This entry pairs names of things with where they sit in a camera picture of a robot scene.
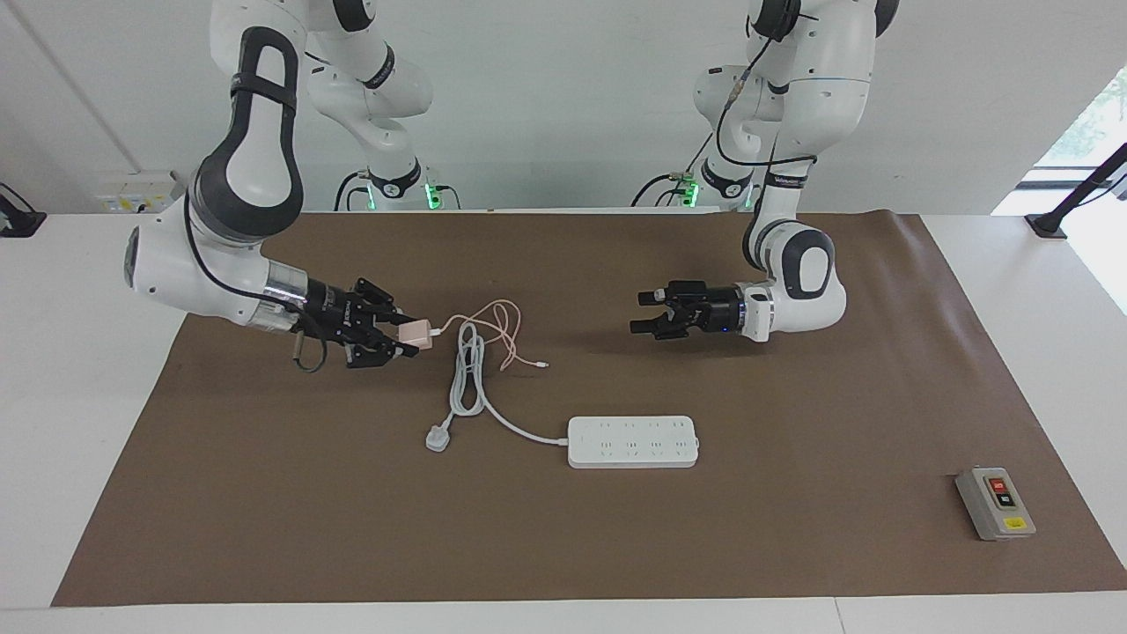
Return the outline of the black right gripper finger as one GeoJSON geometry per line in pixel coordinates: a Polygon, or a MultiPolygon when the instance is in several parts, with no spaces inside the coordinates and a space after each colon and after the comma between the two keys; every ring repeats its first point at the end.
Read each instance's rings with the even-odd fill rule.
{"type": "Polygon", "coordinates": [[[354,296],[360,301],[361,312],[373,316],[373,322],[414,322],[417,318],[405,314],[394,304],[394,297],[376,284],[360,278],[354,284],[354,296]]]}
{"type": "Polygon", "coordinates": [[[369,341],[349,343],[349,369],[378,368],[394,358],[412,358],[418,352],[418,346],[398,342],[390,336],[379,333],[369,341]]]}

